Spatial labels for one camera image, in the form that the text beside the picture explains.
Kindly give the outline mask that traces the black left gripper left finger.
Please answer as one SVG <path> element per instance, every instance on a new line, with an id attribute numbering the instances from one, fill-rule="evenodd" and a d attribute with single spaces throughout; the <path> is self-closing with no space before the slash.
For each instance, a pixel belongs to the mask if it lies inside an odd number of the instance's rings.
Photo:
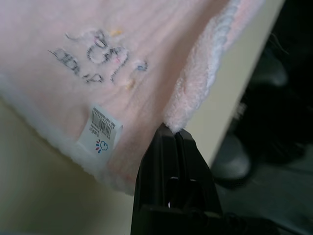
<path id="1" fill-rule="evenodd" d="M 165 124 L 155 132 L 136 178 L 134 208 L 144 205 L 168 207 L 167 182 L 177 176 L 177 145 Z"/>

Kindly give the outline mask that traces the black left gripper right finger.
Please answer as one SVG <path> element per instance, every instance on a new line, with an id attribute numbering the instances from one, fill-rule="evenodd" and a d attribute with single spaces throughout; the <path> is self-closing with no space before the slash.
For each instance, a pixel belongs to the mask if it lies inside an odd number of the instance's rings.
<path id="1" fill-rule="evenodd" d="M 178 147 L 179 177 L 171 206 L 182 210 L 198 209 L 222 215 L 212 173 L 187 131 L 175 135 Z"/>

